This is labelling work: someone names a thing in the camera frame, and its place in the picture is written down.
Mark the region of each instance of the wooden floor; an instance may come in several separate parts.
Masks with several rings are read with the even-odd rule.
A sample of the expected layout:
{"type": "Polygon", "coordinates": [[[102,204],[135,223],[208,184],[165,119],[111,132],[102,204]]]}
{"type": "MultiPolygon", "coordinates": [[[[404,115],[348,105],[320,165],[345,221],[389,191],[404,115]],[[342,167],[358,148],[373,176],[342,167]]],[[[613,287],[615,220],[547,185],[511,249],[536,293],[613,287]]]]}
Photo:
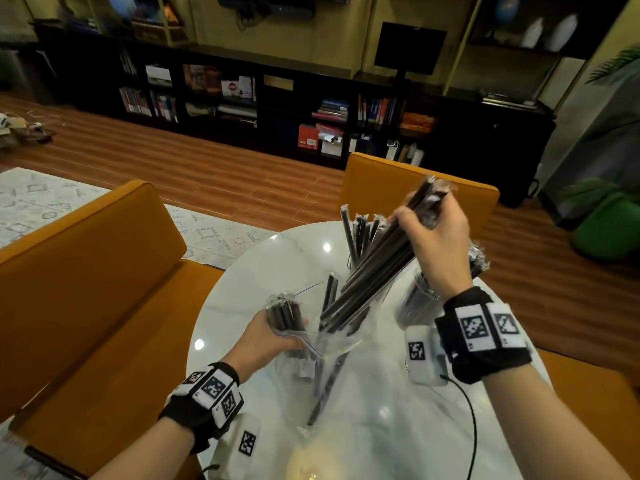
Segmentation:
{"type": "MultiPolygon", "coordinates": [[[[343,172],[0,95],[0,112],[44,116],[59,135],[0,153],[19,166],[113,188],[152,182],[167,202],[281,231],[336,220],[343,172]]],[[[536,346],[610,369],[640,385],[640,273],[576,255],[535,201],[496,208],[481,240],[483,279],[536,346]]]]}

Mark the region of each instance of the rug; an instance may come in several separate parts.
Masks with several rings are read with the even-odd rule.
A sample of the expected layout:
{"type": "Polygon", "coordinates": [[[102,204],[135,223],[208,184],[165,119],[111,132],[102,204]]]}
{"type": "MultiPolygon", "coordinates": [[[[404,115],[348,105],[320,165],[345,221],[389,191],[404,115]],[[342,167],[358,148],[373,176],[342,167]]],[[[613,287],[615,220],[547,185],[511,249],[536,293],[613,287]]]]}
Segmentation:
{"type": "MultiPolygon", "coordinates": [[[[24,168],[0,173],[0,248],[50,222],[66,216],[87,202],[109,192],[24,168]]],[[[187,244],[184,258],[228,269],[256,243],[273,231],[165,205],[187,244]]],[[[0,479],[62,480],[63,477],[25,455],[25,444],[0,424],[0,479]]]]}

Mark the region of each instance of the white marble table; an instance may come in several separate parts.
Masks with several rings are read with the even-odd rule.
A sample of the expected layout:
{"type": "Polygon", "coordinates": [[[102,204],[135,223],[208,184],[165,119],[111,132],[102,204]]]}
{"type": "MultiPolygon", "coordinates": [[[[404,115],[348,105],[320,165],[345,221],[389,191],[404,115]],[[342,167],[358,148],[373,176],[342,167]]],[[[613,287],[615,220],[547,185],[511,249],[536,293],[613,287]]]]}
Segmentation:
{"type": "MultiPolygon", "coordinates": [[[[299,293],[320,283],[299,295],[303,315],[315,317],[327,275],[336,273],[344,282],[347,256],[340,222],[289,229],[247,251],[222,275],[202,307],[187,371],[219,360],[272,294],[299,293]]],[[[313,435],[304,437],[285,419],[273,364],[240,387],[244,411],[262,421],[249,479],[286,478],[293,450],[296,460],[309,464],[309,473],[319,469],[318,480],[466,478],[473,428],[464,396],[453,385],[412,385],[404,366],[403,331],[393,313],[416,266],[405,269],[389,291],[376,314],[372,339],[349,355],[313,435]]],[[[499,300],[480,279],[476,284],[499,300]]],[[[549,381],[539,355],[531,349],[535,368],[549,381]]],[[[463,387],[473,402],[478,426],[473,478],[521,478],[484,386],[463,387]]],[[[213,442],[198,455],[203,466],[210,463],[214,448],[213,442]]]]}

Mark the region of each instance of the orange leather cushion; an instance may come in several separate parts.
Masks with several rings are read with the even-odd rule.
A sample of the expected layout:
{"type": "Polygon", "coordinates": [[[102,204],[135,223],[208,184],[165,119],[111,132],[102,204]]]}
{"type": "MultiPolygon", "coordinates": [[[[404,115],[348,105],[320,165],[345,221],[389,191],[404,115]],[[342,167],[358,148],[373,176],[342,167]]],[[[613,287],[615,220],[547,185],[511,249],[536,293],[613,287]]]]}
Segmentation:
{"type": "Polygon", "coordinates": [[[80,473],[96,473],[156,422],[167,395],[186,377],[193,327],[220,276],[218,269],[181,260],[89,357],[19,412],[10,429],[80,473]]]}
{"type": "Polygon", "coordinates": [[[471,237],[480,236],[500,197],[497,188],[405,163],[352,153],[347,162],[339,202],[341,205],[349,204],[351,218],[356,213],[390,216],[405,195],[418,188],[425,175],[446,178],[455,184],[454,194],[469,219],[471,237]]]}
{"type": "Polygon", "coordinates": [[[92,348],[185,250],[140,181],[0,249],[0,421],[92,348]]]}
{"type": "Polygon", "coordinates": [[[640,479],[640,404],[616,371],[538,349],[556,395],[611,452],[631,478],[640,479]]]}

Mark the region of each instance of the computer monitor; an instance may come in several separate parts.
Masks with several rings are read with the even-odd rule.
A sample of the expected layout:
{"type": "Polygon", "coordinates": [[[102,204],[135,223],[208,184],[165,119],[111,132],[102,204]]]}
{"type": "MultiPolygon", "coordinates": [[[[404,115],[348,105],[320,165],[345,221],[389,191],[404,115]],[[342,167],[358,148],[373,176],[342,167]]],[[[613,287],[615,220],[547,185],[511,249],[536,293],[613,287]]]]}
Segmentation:
{"type": "Polygon", "coordinates": [[[383,22],[374,64],[397,69],[399,80],[407,72],[431,75],[446,36],[442,30],[383,22]]]}

